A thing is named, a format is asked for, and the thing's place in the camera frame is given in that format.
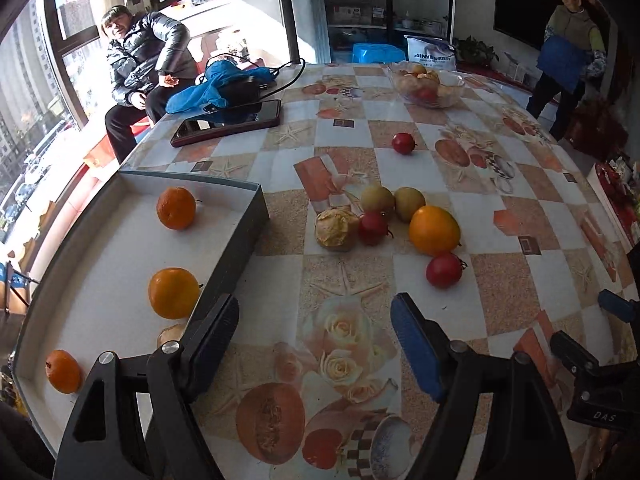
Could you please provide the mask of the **seated person black jacket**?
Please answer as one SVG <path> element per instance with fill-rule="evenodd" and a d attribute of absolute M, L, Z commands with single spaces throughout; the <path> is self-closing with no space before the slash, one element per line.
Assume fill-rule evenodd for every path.
<path fill-rule="evenodd" d="M 189 29 L 160 12 L 134 15 L 112 6 L 101 30 L 108 38 L 115 105 L 105 114 L 105 128 L 115 157 L 123 162 L 137 146 L 132 126 L 142 118 L 158 122 L 169 99 L 195 84 L 198 66 L 188 49 Z"/>

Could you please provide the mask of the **green potted plant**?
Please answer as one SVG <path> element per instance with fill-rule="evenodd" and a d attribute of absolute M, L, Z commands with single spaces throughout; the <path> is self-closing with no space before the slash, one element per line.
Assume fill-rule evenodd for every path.
<path fill-rule="evenodd" d="M 472 36 L 467 36 L 465 39 L 454 38 L 454 50 L 456 50 L 457 61 L 469 66 L 490 70 L 493 62 L 500 61 L 493 46 Z"/>

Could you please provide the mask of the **lone red apple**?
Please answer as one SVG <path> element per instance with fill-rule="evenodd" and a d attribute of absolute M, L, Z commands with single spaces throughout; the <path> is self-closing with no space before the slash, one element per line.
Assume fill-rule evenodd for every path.
<path fill-rule="evenodd" d="M 393 136 L 392 148 L 401 155 L 410 155 L 416 149 L 416 140 L 408 132 L 398 132 Z"/>

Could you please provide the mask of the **glass display cabinet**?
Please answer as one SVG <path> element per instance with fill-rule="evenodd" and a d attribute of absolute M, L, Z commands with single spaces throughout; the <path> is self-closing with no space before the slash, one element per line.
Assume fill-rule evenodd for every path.
<path fill-rule="evenodd" d="M 355 44 L 392 44 L 408 36 L 454 39 L 456 0 L 324 0 L 331 61 L 349 63 Z"/>

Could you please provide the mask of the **standing person blue apron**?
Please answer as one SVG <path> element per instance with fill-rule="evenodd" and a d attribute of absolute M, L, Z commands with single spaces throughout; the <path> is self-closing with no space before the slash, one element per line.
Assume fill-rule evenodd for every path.
<path fill-rule="evenodd" d="M 526 110 L 538 118 L 558 94 L 560 102 L 550 134 L 564 138 L 572 115 L 584 96 L 588 79 L 600 78 L 606 69 L 606 51 L 597 24 L 582 0 L 561 0 L 544 29 L 544 44 L 537 67 L 541 70 Z"/>

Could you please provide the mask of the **brown-green pear left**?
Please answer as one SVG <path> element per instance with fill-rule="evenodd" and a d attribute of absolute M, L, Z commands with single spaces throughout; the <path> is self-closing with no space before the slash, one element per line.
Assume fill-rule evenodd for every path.
<path fill-rule="evenodd" d="M 361 193 L 360 207 L 363 212 L 379 212 L 388 216 L 395 209 L 395 197 L 384 186 L 369 185 Z"/>

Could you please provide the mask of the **small orange mandarin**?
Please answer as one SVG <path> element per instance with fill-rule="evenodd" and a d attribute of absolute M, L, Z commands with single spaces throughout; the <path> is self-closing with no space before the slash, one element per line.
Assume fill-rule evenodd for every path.
<path fill-rule="evenodd" d="M 149 281 L 151 308 L 161 318 L 188 318 L 200 298 L 201 287 L 196 277 L 183 268 L 166 268 L 156 272 Z"/>

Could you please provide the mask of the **blue cloth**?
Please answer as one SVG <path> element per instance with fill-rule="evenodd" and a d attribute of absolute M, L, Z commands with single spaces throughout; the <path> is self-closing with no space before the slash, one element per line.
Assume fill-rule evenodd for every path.
<path fill-rule="evenodd" d="M 267 67 L 240 70 L 228 60 L 209 63 L 202 76 L 199 84 L 185 88 L 168 100 L 167 114 L 210 112 L 252 104 L 259 100 L 262 87 L 276 80 Z"/>

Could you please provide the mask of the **small red apple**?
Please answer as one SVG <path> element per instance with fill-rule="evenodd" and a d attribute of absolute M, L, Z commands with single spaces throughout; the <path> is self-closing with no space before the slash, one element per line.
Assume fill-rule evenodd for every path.
<path fill-rule="evenodd" d="M 377 211 L 366 211 L 359 218 L 358 237 L 362 244 L 376 246 L 386 236 L 393 235 L 384 216 Z"/>

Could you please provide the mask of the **large yellow-orange orange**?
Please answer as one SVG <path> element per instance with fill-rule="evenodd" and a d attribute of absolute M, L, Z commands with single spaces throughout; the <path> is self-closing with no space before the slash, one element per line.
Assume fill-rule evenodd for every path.
<path fill-rule="evenodd" d="M 460 245 L 461 230 L 446 209 L 425 205 L 412 216 L 408 237 L 418 252 L 437 257 Z"/>

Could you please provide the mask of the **wrinkled yellow passion fruit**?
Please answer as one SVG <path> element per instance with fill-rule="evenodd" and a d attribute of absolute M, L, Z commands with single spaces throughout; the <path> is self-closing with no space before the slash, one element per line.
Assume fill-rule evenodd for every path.
<path fill-rule="evenodd" d="M 314 237 L 326 250 L 348 252 L 356 244 L 358 224 L 358 217 L 350 210 L 330 208 L 318 214 Z"/>

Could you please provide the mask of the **orange mandarin in box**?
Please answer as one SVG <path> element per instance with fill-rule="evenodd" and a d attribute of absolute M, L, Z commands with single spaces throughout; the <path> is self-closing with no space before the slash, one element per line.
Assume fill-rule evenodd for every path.
<path fill-rule="evenodd" d="M 166 188 L 157 200 L 156 214 L 165 228 L 185 230 L 195 219 L 196 200 L 186 188 Z"/>

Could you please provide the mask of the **orange mandarin box corner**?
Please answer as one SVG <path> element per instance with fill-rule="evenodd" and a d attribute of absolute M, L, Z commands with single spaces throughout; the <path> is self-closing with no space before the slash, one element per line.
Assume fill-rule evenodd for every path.
<path fill-rule="evenodd" d="M 77 392 L 82 384 L 82 370 L 75 358 L 65 350 L 53 350 L 44 363 L 50 385 L 60 393 Z"/>

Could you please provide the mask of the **blue plastic stool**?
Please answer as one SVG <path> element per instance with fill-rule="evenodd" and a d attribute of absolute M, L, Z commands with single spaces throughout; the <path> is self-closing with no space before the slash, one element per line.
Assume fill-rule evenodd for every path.
<path fill-rule="evenodd" d="M 354 44 L 352 62 L 356 64 L 390 64 L 405 61 L 405 52 L 391 44 Z"/>

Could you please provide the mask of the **black tablet red case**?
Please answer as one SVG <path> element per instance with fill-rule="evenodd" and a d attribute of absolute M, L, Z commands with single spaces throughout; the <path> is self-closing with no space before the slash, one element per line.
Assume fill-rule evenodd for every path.
<path fill-rule="evenodd" d="M 184 120 L 170 139 L 173 148 L 280 125 L 280 100 L 267 100 L 216 110 Z"/>

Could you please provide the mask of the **brown-green pear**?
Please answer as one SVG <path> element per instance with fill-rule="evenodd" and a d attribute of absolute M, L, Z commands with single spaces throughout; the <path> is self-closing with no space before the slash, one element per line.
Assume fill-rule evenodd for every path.
<path fill-rule="evenodd" d="M 395 209 L 395 197 L 384 186 L 369 185 L 361 193 L 360 207 L 363 212 L 379 212 L 388 216 Z"/>
<path fill-rule="evenodd" d="M 398 188 L 394 193 L 394 199 L 397 217 L 405 223 L 409 223 L 413 215 L 426 204 L 423 194 L 408 186 Z"/>

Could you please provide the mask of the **white printed bag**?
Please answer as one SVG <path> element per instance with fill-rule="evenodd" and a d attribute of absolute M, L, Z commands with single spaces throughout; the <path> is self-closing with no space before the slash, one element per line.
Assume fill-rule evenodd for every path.
<path fill-rule="evenodd" d="M 456 70 L 457 57 L 454 47 L 439 38 L 406 35 L 408 61 L 435 70 Z"/>

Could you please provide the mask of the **grey shallow cardboard box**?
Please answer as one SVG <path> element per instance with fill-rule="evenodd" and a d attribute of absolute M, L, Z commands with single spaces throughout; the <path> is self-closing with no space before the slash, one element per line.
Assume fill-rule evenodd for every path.
<path fill-rule="evenodd" d="M 156 214 L 172 186 L 196 200 L 195 219 L 182 231 L 165 228 Z M 58 452 L 75 399 L 49 384 L 47 355 L 65 350 L 90 370 L 106 350 L 121 358 L 152 352 L 171 324 L 150 306 L 152 276 L 190 271 L 202 286 L 194 313 L 202 318 L 234 291 L 267 220 L 262 188 L 252 182 L 122 170 L 101 188 L 40 278 L 15 349 L 18 393 L 50 453 Z"/>

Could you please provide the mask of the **brown-green pear right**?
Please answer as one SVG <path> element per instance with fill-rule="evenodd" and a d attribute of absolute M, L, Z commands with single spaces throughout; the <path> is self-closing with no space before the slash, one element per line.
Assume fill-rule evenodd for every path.
<path fill-rule="evenodd" d="M 426 204 L 423 194 L 408 186 L 398 188 L 394 193 L 394 199 L 397 217 L 405 223 L 409 223 L 413 215 Z"/>

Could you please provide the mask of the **glass fruit bowl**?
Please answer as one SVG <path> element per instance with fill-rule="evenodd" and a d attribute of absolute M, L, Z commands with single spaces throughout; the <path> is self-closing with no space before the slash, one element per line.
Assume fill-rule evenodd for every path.
<path fill-rule="evenodd" d="M 465 81 L 457 73 L 407 61 L 387 68 L 396 91 L 410 104 L 444 110 L 462 98 Z"/>

